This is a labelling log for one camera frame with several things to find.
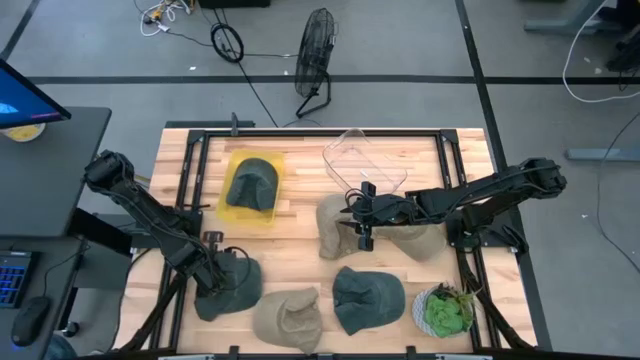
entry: yellow tray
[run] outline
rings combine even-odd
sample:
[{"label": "yellow tray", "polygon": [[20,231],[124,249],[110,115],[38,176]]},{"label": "yellow tray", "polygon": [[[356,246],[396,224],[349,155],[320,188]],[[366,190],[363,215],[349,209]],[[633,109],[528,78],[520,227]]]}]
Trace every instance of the yellow tray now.
[{"label": "yellow tray", "polygon": [[[262,159],[276,170],[278,174],[278,188],[276,189],[276,199],[273,209],[258,211],[243,206],[234,206],[227,204],[227,194],[231,189],[233,177],[238,170],[238,166],[247,159]],[[243,225],[271,225],[276,215],[276,206],[278,204],[278,196],[280,194],[280,184],[284,176],[284,154],[278,152],[258,152],[251,150],[234,150],[229,159],[229,166],[224,176],[222,184],[222,192],[218,201],[216,214],[219,218],[237,224]]]}]

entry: monitor screen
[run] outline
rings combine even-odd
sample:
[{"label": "monitor screen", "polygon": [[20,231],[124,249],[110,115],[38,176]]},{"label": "monitor screen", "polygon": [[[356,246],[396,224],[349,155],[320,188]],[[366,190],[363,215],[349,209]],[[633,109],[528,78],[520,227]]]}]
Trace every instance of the monitor screen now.
[{"label": "monitor screen", "polygon": [[0,129],[70,117],[60,105],[0,60]]}]

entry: wooden table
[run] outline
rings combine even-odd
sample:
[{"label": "wooden table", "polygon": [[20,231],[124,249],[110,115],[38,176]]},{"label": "wooden table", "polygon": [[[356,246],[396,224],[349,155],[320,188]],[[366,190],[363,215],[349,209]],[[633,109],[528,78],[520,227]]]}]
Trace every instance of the wooden table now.
[{"label": "wooden table", "polygon": [[[165,205],[174,205],[186,149],[189,129],[165,129],[150,186],[151,194]],[[489,150],[482,129],[457,129],[468,181],[493,172]],[[256,259],[263,272],[264,293],[273,291],[318,289],[319,308],[323,315],[323,335],[317,352],[325,353],[404,353],[406,346],[417,351],[470,352],[470,337],[436,339],[423,334],[413,323],[411,304],[422,290],[440,282],[459,284],[455,252],[446,248],[434,260],[418,263],[391,242],[376,239],[374,252],[360,252],[337,261],[318,257],[318,229],[315,208],[318,201],[342,189],[326,174],[322,158],[324,146],[332,141],[324,137],[217,137],[211,140],[207,157],[202,204],[203,231],[221,230],[225,246],[239,246]],[[407,170],[407,180],[399,191],[442,187],[442,177],[434,141],[424,137],[370,138],[383,148],[397,166]],[[282,179],[276,221],[271,228],[240,228],[217,219],[219,192],[234,149],[280,151],[285,154],[286,176]],[[192,174],[186,199],[191,199],[199,149],[194,151]],[[506,248],[484,248],[486,272],[494,302],[522,338],[535,343],[532,321],[515,256]],[[469,259],[473,268],[473,259]],[[122,322],[116,347],[128,340],[153,308],[159,288],[163,260],[154,250],[131,271],[122,304]],[[397,276],[404,284],[407,304],[402,318],[386,326],[366,329],[348,336],[333,312],[331,287],[340,268],[356,271],[382,271]],[[253,309],[226,314],[213,322],[198,318],[193,301],[195,282],[190,280],[183,312],[179,353],[227,353],[230,345],[239,345],[242,353],[299,353],[299,350],[264,343],[251,330]],[[489,346],[484,314],[480,304],[478,322],[483,344]],[[165,317],[162,344],[167,344],[171,313]]]}]

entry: potted plant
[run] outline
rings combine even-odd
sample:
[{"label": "potted plant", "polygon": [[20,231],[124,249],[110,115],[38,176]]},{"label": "potted plant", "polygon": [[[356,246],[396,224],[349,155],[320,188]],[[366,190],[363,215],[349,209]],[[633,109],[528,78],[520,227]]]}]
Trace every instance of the potted plant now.
[{"label": "potted plant", "polygon": [[473,293],[440,283],[418,294],[413,302],[413,320],[431,336],[458,336],[469,331],[473,322],[473,297]]}]

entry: blue keyboard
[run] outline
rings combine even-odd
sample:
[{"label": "blue keyboard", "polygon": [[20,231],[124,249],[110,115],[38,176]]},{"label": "blue keyboard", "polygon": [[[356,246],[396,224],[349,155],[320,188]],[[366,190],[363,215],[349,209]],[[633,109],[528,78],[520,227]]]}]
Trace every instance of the blue keyboard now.
[{"label": "blue keyboard", "polygon": [[33,253],[0,251],[0,308],[17,308],[28,285]]}]

